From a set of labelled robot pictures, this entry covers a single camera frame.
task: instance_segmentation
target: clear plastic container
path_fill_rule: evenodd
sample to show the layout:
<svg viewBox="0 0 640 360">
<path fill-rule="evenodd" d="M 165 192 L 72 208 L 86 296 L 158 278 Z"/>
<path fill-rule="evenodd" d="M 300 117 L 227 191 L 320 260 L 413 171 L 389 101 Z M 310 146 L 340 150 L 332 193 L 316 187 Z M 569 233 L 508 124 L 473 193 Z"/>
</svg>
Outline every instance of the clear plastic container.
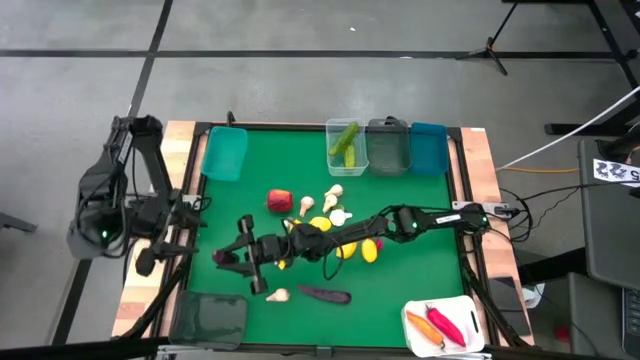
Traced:
<svg viewBox="0 0 640 360">
<path fill-rule="evenodd" d="M 344 152 L 337 154 L 336 156 L 329 155 L 329 149 L 335 143 L 336 140 L 342 135 L 342 132 L 347 129 L 349 124 L 358 123 L 358 133 L 353 138 L 353 145 L 356 153 L 356 164 L 352 168 L 344 166 Z M 327 136 L 327 166 L 329 167 L 329 174 L 332 176 L 360 176 L 364 170 L 369 166 L 369 160 L 367 159 L 367 143 L 364 136 L 365 123 L 361 119 L 329 119 L 326 123 L 326 136 Z"/>
<path fill-rule="evenodd" d="M 394 117 L 371 119 L 367 126 L 367 156 L 371 173 L 400 176 L 411 166 L 409 127 Z"/>
</svg>

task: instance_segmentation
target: mushroom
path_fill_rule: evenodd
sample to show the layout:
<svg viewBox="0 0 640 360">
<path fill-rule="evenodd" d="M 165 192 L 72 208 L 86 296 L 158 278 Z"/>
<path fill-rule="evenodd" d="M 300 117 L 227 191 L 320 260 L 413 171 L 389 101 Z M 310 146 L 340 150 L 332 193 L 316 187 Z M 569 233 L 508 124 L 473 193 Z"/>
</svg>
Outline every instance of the mushroom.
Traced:
<svg viewBox="0 0 640 360">
<path fill-rule="evenodd" d="M 353 214 L 346 213 L 344 210 L 333 210 L 329 215 L 329 220 L 331 220 L 334 226 L 342 226 L 344 222 L 352 216 Z"/>
<path fill-rule="evenodd" d="M 304 214 L 307 213 L 307 210 L 309 210 L 312 206 L 313 206 L 313 198 L 311 196 L 305 196 L 300 200 L 300 216 L 304 216 Z"/>
<path fill-rule="evenodd" d="M 287 302 L 290 296 L 291 294 L 289 294 L 287 289 L 278 289 L 273 294 L 267 296 L 267 301 Z"/>
<path fill-rule="evenodd" d="M 336 205 L 338 205 L 338 197 L 333 194 L 329 194 L 324 198 L 324 206 L 322 207 L 322 212 L 326 213 L 327 211 L 329 211 L 329 209 Z"/>
<path fill-rule="evenodd" d="M 344 189 L 342 189 L 342 186 L 335 184 L 331 187 L 331 189 L 329 189 L 329 191 L 324 193 L 324 197 L 327 197 L 329 195 L 342 196 L 343 192 Z"/>
</svg>

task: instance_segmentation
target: green table surface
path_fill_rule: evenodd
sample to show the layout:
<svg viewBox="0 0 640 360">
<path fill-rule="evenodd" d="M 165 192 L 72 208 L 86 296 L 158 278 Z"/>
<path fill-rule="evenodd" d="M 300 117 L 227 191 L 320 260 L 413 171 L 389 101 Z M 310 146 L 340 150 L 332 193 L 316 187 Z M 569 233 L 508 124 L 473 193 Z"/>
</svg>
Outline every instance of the green table surface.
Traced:
<svg viewBox="0 0 640 360">
<path fill-rule="evenodd" d="M 322 275 L 322 261 L 296 259 L 286 270 L 267 264 L 267 294 L 251 295 L 250 280 L 218 270 L 212 251 L 238 236 L 237 220 L 251 214 L 254 234 L 283 234 L 281 215 L 270 213 L 267 192 L 286 189 L 294 194 L 292 216 L 298 217 L 300 199 L 311 196 L 315 206 L 302 221 L 322 215 L 324 192 L 339 183 L 344 195 L 339 204 L 353 218 L 347 224 L 368 218 L 387 205 L 411 204 L 450 208 L 445 176 L 405 174 L 376 177 L 365 172 L 359 177 L 332 177 L 327 170 L 324 132 L 250 130 L 242 175 L 237 182 L 207 181 L 205 196 L 211 206 L 202 212 L 208 223 L 199 230 L 188 289 L 214 294 L 241 294 L 248 301 L 244 343 L 318 346 L 406 347 L 400 311 L 410 300 L 452 297 L 463 294 L 455 236 L 451 229 L 427 232 L 411 243 L 396 244 L 384 239 L 376 262 L 369 264 L 360 249 L 344 262 L 331 281 Z M 330 254 L 328 272 L 338 261 Z M 336 305 L 302 294 L 297 285 L 348 291 L 350 305 Z M 286 303 L 267 302 L 278 288 L 291 292 Z"/>
</svg>

